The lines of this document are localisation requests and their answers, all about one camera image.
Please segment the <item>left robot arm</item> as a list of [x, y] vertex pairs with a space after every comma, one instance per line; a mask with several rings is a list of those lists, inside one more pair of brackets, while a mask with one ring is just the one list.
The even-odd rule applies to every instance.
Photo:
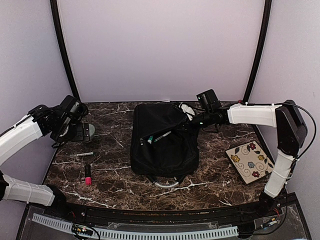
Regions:
[[[40, 163], [36, 153], [48, 158], [49, 148], [45, 144], [49, 140], [53, 140], [54, 148], [68, 142], [90, 142], [95, 135], [95, 127], [83, 122], [88, 113], [88, 107], [71, 95], [67, 95], [56, 106], [41, 104], [29, 110], [0, 135], [0, 168], [8, 168], [10, 160], [14, 163], [23, 159], [27, 163]], [[39, 177], [27, 179], [16, 173], [10, 176], [2, 171], [0, 199], [50, 207], [58, 217], [67, 218], [71, 208], [65, 203], [66, 197], [62, 191], [54, 185], [38, 184], [38, 180]]]

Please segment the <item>green tip white pen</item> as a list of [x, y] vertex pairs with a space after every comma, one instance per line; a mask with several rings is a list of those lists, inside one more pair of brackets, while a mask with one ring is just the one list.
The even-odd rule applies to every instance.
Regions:
[[70, 158], [77, 158], [77, 157], [86, 157], [86, 156], [93, 156], [94, 152], [85, 152], [85, 153], [77, 153], [77, 154], [70, 154]]

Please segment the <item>floral ceramic tile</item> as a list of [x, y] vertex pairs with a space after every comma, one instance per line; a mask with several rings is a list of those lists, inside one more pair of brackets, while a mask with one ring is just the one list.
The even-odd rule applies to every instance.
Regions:
[[266, 177], [275, 166], [256, 141], [230, 148], [225, 153], [246, 185]]

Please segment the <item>pink cap black marker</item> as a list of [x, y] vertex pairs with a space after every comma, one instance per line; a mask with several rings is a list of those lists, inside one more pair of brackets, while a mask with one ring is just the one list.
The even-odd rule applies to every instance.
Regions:
[[84, 180], [85, 184], [87, 186], [90, 186], [92, 184], [92, 176], [91, 176], [91, 166], [89, 164], [86, 164], [84, 166]]

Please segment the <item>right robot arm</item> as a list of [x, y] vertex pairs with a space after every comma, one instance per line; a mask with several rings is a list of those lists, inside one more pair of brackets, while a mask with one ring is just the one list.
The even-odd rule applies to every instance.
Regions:
[[266, 217], [284, 190], [300, 158], [317, 136], [317, 123], [304, 107], [288, 99], [276, 103], [244, 100], [221, 102], [213, 89], [197, 95], [200, 107], [181, 102], [178, 107], [197, 128], [210, 125], [253, 125], [257, 128], [274, 167], [255, 205], [255, 213]]

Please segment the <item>blue cap black marker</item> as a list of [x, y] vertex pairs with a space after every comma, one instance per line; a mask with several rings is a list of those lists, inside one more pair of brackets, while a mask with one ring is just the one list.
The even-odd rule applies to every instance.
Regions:
[[140, 141], [140, 148], [141, 148], [141, 151], [145, 154], [148, 152], [148, 146], [147, 146], [147, 141], [143, 138], [140, 138], [139, 139]]

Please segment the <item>small white marker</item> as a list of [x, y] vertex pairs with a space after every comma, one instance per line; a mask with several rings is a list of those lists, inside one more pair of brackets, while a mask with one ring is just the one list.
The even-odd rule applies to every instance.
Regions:
[[153, 141], [154, 141], [154, 142], [158, 142], [159, 140], [167, 137], [170, 133], [171, 133], [171, 131], [168, 131], [168, 132], [166, 132], [166, 133], [163, 133], [162, 135], [160, 135], [160, 136], [158, 136], [157, 138], [155, 138]]

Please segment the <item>black backpack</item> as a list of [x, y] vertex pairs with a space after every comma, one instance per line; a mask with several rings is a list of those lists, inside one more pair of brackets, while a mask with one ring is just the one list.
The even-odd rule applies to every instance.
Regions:
[[[190, 125], [179, 104], [139, 104], [134, 109], [130, 166], [135, 174], [146, 176], [155, 185], [159, 177], [174, 178], [173, 185], [179, 185], [199, 166], [199, 130]], [[168, 131], [168, 136], [154, 142]], [[147, 141], [146, 153], [142, 152], [140, 139]]]

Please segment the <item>pale green ceramic bowl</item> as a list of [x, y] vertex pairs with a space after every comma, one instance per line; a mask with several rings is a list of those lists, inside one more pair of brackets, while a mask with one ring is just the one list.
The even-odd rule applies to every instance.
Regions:
[[84, 142], [90, 142], [93, 140], [95, 136], [96, 129], [94, 125], [90, 123], [84, 123], [83, 124], [83, 141]]

